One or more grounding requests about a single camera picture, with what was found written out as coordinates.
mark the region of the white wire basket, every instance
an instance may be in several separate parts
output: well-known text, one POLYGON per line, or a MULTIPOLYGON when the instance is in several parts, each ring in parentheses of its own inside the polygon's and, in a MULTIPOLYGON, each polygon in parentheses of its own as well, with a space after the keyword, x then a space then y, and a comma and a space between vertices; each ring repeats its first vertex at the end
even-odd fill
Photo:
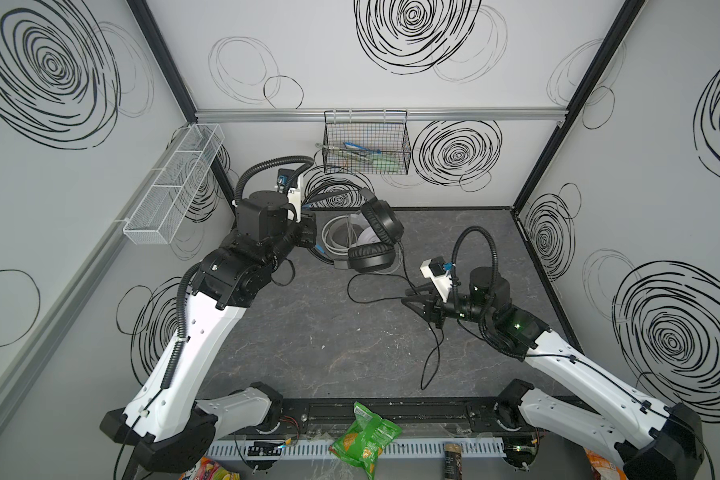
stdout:
POLYGON ((224 141, 218 124, 194 124, 181 134, 166 166, 128 219, 123 233, 136 245, 167 245, 181 225, 224 141))

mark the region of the mesh basket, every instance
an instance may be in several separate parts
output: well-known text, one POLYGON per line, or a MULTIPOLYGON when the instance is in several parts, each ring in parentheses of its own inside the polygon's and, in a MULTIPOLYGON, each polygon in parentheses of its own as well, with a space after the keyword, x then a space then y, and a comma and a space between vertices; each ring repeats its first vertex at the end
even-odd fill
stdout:
POLYGON ((327 174, 335 172, 336 167, 363 174, 408 174, 408 112, 327 110, 325 119, 322 161, 327 174))
POLYGON ((182 135, 123 228, 136 245, 166 245, 173 241, 224 140, 218 124, 194 124, 182 135))

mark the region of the green snack bag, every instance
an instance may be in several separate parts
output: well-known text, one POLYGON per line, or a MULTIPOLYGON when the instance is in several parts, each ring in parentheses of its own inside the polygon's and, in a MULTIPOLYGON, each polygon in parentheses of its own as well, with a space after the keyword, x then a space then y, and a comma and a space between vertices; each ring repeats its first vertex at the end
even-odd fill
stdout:
POLYGON ((373 480, 376 458, 400 432, 402 428, 355 402, 355 421, 328 450, 353 467, 363 467, 373 480))

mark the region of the ear cushion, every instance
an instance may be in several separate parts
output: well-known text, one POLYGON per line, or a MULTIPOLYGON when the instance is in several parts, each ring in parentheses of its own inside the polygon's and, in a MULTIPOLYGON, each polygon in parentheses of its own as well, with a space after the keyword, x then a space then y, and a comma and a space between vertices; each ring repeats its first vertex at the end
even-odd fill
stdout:
POLYGON ((394 246, 366 244, 353 246, 347 251, 349 266, 366 274, 389 268, 394 263, 394 246))
POLYGON ((376 233, 378 239, 381 240, 383 244, 394 245, 394 240, 389 233, 387 233, 387 230, 384 228, 384 225, 382 225, 382 222, 380 222, 376 217, 376 213, 373 211, 373 208, 371 208, 371 203, 365 202, 360 206, 360 211, 368 221, 368 225, 373 228, 373 231, 376 233))

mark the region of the black headphones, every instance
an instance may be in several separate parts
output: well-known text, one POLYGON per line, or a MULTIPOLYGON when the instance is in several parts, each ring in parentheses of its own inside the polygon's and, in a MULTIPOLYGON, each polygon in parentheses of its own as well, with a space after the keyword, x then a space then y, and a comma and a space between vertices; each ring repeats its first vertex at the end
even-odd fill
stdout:
POLYGON ((365 198, 360 212, 380 241, 350 247, 347 251, 347 263, 334 260, 334 266, 338 269, 352 268, 366 274, 392 266, 394 245, 403 238, 404 227, 386 201, 376 198, 368 188, 360 190, 360 195, 365 198))

